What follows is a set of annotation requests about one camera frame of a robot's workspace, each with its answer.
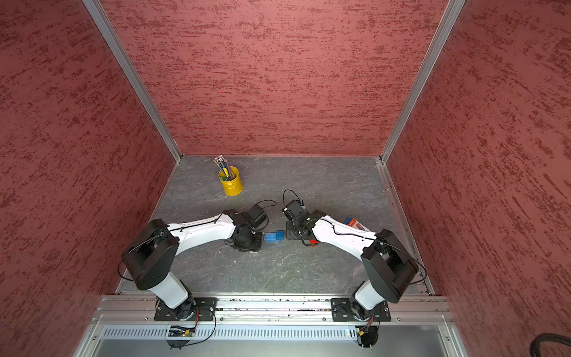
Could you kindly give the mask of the long blue lego brick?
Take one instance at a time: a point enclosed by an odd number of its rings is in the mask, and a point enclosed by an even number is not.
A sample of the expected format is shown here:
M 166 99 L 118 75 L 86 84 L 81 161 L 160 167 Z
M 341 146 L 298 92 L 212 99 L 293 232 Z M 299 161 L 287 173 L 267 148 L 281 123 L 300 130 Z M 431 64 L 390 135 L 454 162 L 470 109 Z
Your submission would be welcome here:
M 283 230 L 266 232 L 263 239 L 265 242 L 282 242 L 285 239 L 285 232 Z

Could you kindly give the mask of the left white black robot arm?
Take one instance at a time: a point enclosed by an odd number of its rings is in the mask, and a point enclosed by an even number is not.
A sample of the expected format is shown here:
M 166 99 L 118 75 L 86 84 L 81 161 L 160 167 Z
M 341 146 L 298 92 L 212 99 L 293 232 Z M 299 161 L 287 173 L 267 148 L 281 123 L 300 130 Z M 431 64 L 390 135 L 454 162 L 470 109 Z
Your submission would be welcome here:
M 259 251 L 260 229 L 267 219 L 266 212 L 254 205 L 242 213 L 230 209 L 191 223 L 152 220 L 124 251 L 120 263 L 137 289 L 151 291 L 168 308 L 178 309 L 191 301 L 191 293 L 171 272 L 177 255 L 214 241 L 238 251 Z

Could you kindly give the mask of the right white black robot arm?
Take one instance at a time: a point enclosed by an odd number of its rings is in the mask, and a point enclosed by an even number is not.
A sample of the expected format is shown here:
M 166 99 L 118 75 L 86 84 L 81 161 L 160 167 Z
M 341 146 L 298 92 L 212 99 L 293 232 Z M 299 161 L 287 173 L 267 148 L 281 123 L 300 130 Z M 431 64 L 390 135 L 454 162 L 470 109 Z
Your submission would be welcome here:
M 287 232 L 296 238 L 333 245 L 362 262 L 367 280 L 352 295 L 353 313 L 360 318 L 380 303 L 398 303 L 409 285 L 416 283 L 416 275 L 425 270 L 390 230 L 359 230 L 320 211 L 285 208 L 283 213 Z

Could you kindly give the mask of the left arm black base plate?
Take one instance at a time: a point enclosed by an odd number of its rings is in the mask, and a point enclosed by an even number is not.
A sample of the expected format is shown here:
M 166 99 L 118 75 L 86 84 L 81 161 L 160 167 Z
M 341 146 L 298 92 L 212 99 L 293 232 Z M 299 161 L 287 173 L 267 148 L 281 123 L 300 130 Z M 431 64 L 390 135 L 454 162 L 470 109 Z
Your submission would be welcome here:
M 213 321 L 218 299 L 215 297 L 189 297 L 176 308 L 170 308 L 157 298 L 155 321 L 180 321 L 196 323 L 196 321 Z

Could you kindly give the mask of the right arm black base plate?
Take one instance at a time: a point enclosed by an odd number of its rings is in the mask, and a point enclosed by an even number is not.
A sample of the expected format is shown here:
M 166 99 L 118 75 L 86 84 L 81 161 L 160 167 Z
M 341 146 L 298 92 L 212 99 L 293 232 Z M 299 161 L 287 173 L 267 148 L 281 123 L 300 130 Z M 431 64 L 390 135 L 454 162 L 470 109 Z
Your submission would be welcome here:
M 369 322 L 389 322 L 391 321 L 388 303 L 383 301 L 374 308 L 367 309 L 353 298 L 332 298 L 331 301 L 332 319 L 339 321 L 361 321 Z

